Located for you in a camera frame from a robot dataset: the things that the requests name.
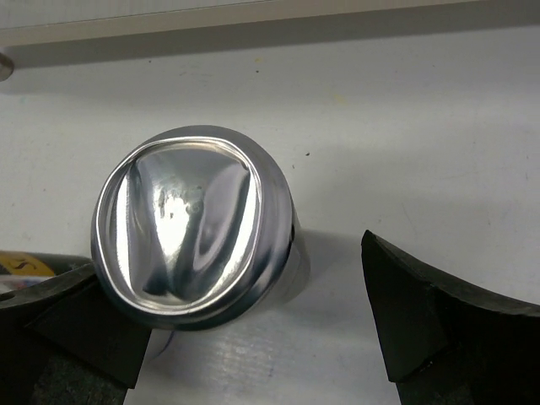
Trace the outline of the black can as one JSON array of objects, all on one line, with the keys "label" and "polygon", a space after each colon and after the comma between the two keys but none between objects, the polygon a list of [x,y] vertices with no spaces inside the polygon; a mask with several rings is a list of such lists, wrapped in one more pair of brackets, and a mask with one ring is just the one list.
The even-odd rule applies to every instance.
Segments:
[{"label": "black can", "polygon": [[311,270],[277,162],[246,135],[209,125],[162,132],[117,165],[95,205],[91,254],[120,311],[177,331],[288,302]]},{"label": "black can", "polygon": [[1,251],[1,294],[39,284],[91,262],[84,256]]}]

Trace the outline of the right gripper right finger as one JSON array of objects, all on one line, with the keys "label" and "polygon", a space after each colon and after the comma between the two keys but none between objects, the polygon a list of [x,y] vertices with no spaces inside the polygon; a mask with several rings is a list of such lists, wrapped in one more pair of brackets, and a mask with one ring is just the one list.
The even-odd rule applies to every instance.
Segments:
[{"label": "right gripper right finger", "polygon": [[403,404],[537,404],[539,307],[421,262],[370,231],[364,282]]}]

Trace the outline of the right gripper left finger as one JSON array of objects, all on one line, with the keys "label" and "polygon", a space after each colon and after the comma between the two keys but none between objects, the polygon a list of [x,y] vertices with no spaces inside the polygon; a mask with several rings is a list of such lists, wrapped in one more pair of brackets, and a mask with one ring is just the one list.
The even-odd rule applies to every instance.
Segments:
[{"label": "right gripper left finger", "polygon": [[109,300],[90,265],[1,296],[3,404],[122,404],[151,331]]}]

